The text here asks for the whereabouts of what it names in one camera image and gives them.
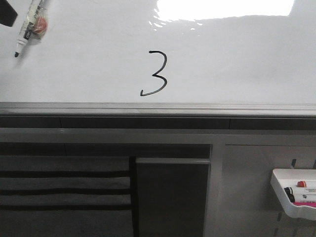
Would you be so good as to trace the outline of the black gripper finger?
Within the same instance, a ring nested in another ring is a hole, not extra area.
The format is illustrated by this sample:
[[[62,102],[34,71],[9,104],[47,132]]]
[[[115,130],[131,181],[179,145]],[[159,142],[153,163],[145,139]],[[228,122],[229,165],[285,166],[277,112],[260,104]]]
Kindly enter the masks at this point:
[[[0,24],[12,27],[18,13],[6,0],[0,0]]]

